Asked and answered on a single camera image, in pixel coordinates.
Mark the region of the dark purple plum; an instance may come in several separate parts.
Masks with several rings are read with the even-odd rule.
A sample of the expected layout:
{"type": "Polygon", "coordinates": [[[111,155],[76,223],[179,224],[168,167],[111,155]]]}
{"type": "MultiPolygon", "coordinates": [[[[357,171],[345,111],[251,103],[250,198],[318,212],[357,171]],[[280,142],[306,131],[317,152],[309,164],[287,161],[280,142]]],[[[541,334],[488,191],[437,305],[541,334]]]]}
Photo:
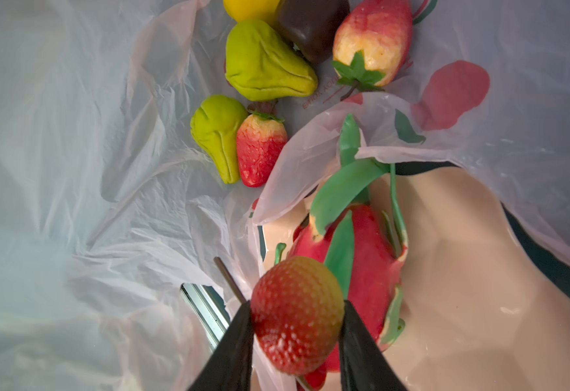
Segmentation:
{"type": "Polygon", "coordinates": [[[278,32],[313,65],[332,56],[337,29],[350,13],[348,0],[285,0],[277,9],[278,32]]]}

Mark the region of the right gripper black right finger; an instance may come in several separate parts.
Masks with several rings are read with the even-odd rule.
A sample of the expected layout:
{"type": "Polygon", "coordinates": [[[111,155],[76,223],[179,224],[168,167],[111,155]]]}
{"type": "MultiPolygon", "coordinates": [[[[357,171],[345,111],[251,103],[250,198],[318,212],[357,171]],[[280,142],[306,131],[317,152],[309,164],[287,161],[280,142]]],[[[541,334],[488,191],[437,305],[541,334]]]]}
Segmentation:
{"type": "Polygon", "coordinates": [[[341,389],[407,391],[348,300],[344,302],[339,352],[341,389]]]}

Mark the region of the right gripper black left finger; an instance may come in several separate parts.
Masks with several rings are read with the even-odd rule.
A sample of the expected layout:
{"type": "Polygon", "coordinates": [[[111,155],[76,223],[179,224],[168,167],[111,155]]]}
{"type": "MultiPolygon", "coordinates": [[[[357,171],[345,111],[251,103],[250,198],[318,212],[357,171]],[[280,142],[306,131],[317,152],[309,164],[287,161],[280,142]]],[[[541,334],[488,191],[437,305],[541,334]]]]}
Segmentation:
{"type": "Polygon", "coordinates": [[[251,388],[254,330],[251,303],[242,304],[206,366],[189,391],[251,388]]]}

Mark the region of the green apple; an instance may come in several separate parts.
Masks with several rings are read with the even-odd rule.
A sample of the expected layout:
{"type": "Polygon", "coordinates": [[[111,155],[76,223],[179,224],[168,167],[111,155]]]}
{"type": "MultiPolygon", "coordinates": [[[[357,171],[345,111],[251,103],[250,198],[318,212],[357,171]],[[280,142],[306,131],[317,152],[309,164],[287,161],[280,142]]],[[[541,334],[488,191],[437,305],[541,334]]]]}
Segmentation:
{"type": "Polygon", "coordinates": [[[225,184],[240,179],[236,138],[247,117],[237,99],[215,94],[201,103],[190,121],[193,139],[211,157],[225,184]]]}

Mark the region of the small red strawberry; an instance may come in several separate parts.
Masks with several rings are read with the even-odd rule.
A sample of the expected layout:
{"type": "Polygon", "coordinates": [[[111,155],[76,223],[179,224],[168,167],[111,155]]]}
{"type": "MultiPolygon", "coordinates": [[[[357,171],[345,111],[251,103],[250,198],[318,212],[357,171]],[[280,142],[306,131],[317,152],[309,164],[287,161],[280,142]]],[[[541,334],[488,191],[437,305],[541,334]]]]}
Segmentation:
{"type": "Polygon", "coordinates": [[[322,263],[293,257],[268,270],[252,292],[252,327],[278,370],[304,376],[325,363],[344,318],[337,278],[322,263]]]}

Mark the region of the pink plastic bag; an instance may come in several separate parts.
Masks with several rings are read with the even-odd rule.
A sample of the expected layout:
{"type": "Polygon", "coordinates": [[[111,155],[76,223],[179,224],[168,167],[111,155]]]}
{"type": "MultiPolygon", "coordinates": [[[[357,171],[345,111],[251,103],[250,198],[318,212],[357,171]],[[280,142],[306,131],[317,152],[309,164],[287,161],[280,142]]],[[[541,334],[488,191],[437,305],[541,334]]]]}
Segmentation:
{"type": "Polygon", "coordinates": [[[225,77],[220,1],[0,1],[0,390],[184,390],[217,339],[182,288],[239,303],[337,168],[432,161],[487,187],[570,266],[570,1],[416,1],[410,59],[343,100],[330,62],[281,99],[266,187],[226,185],[190,135],[225,77]]]}

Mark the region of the red apple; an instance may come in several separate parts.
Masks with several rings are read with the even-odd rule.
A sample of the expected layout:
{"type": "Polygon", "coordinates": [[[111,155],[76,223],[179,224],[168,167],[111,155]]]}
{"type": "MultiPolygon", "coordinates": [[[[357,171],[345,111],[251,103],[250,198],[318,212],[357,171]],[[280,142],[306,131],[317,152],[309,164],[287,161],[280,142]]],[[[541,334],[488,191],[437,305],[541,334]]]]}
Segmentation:
{"type": "Polygon", "coordinates": [[[361,91],[387,86],[405,63],[412,34],[409,1],[360,3],[335,34],[333,67],[340,83],[361,91]]]}

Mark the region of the pink green dragon fruit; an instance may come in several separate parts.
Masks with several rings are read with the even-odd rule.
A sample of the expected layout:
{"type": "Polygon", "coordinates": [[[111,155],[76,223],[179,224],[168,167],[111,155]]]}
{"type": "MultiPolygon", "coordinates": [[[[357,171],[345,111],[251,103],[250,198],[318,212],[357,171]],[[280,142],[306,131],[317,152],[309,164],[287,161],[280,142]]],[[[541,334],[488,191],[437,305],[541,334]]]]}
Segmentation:
{"type": "Polygon", "coordinates": [[[340,169],[319,189],[289,254],[324,263],[348,282],[348,300],[385,351],[405,328],[401,271],[408,234],[397,200],[396,166],[358,159],[363,142],[354,115],[347,115],[339,139],[340,169]],[[348,277],[342,275],[346,269],[348,277]]]}

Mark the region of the green pear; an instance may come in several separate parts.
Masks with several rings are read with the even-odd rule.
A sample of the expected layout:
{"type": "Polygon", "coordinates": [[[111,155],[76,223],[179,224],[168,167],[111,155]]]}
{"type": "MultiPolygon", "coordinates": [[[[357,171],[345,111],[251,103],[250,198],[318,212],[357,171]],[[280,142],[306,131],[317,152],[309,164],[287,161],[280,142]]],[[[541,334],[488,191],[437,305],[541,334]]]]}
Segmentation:
{"type": "Polygon", "coordinates": [[[318,85],[313,68],[265,21],[242,21],[226,42],[226,80],[244,98],[307,97],[318,85]]]}

